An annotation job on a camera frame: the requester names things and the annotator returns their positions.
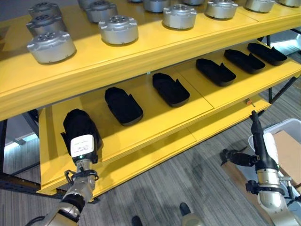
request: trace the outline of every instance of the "yellow shelf board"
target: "yellow shelf board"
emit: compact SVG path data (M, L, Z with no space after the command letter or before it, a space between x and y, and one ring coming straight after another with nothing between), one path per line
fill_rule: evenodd
M240 44L227 49L235 49L246 54L250 52L247 44ZM287 59L280 66L272 66L264 62L266 66L258 74L249 74L235 66L224 57L224 49L205 54L188 62L175 65L174 68L184 77L200 94L214 107L237 103L243 98L251 97L282 81L301 74L301 64ZM226 87L219 87L205 77L195 66L196 59L204 58L213 60L217 64L224 63L236 75L234 82Z
M261 22L238 10L233 19L223 21L206 17L201 13L204 7L197 7L195 27L175 31L164 28L162 15L145 12L142 4L113 2L120 14L137 19L139 39L131 45L109 46L101 41L97 25L90 23L77 5L65 7L63 19L77 54L54 65L38 64L26 49L31 35L25 25L30 16L0 23L0 29L5 31L0 42L0 120L300 25L300 13L294 10L285 10L285 16Z
M255 107L252 105L246 105L244 102L239 102L238 104L223 110L221 113L210 116L206 120L196 122L189 126L188 130L198 142L202 142L245 120L249 117L249 115L251 115L253 110L260 112L262 110L267 110L270 107L270 104L258 95L250 99Z
M247 118L252 110L261 111L267 109L270 104L258 96L252 97L255 107L239 103L229 109L221 111L191 126L174 133L152 145L139 151L124 156L108 165L96 167L94 169L100 175L96 182L94 197L98 196L125 181L145 172L146 170L166 161L167 159L187 150L197 143L235 125L239 121ZM51 191L42 187L40 193L51 194Z
M171 108L152 86L152 74L116 84L143 109L143 118L137 124L124 127L110 112L104 94L107 88L76 97L40 112L40 165L43 186L62 178L67 169L75 169L60 135L67 113L79 108L86 111L95 122L103 140L95 167L108 164L137 151L155 141L187 127L188 123L212 109L212 106L172 67L160 70L179 79L189 91L189 101L182 107Z

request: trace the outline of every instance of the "white plastic bin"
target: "white plastic bin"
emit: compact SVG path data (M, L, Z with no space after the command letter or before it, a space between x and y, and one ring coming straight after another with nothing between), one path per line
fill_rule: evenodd
M301 121L298 119L284 120L283 122L280 122L274 126L265 129L263 132L276 134L282 130L287 132L292 138L294 138L296 141L298 141L301 144ZM255 151L253 136L249 137L249 145L253 149L253 151Z

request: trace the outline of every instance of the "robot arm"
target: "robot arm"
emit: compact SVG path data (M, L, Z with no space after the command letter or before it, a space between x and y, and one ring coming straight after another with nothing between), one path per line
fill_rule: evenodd
M73 185L58 206L46 215L41 226L77 226L80 213L92 199L95 179L98 178L91 165L89 159L77 161L77 173L72 176Z
M93 197L98 179L92 164L97 163L97 150L102 141L94 122L85 111L74 109L67 114L63 125L66 132L61 134L77 171L65 172L72 186L58 206L39 222L40 226L76 226L85 204Z
M258 195L258 203L276 226L301 226L300 220L288 209L281 181L286 181L290 198L293 198L290 178L279 178L278 154L273 136L263 134L258 115L252 111L251 131L255 147L255 169L258 183L248 181L247 191Z

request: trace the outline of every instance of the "sticker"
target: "sticker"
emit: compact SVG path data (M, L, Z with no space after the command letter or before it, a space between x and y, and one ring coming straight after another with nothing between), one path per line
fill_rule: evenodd
M94 137L91 134L82 135L71 140L71 157L88 154L94 151Z

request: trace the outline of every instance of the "metal cylinder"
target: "metal cylinder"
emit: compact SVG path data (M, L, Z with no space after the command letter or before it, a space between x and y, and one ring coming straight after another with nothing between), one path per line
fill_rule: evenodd
M182 0L182 3L190 6L198 6L205 2L205 0Z
M163 9L170 6L170 0L144 0L143 7L145 10L153 13L161 13Z
M118 15L116 4L105 0L92 2L85 8L85 11L89 21L93 23L105 21L114 15Z
M28 10L28 12L32 16L32 18L41 15L55 15L55 16L62 15L61 10L56 3L46 2L46 1L35 4L33 7L31 7Z
M194 8L178 4L163 10L163 24L176 29L189 29L194 26L197 12Z
M98 24L103 41L114 44L126 44L138 38L138 25L134 18L116 15Z
M61 16L41 15L27 23L27 28L34 36L47 32L66 31L66 26Z
M260 185L279 185L278 171L275 169L260 169L257 172L258 183Z
M270 12L274 5L274 0L246 0L245 7L254 12Z
M76 52L70 35L62 31L37 35L28 43L27 49L41 64L64 60Z
M77 2L79 3L79 7L82 10L85 10L85 7L89 6L92 2L95 2L97 0L77 0Z
M208 1L205 14L217 19L229 19L234 17L238 4L232 0Z
M289 7L299 7L301 6L301 0L278 0L280 4Z

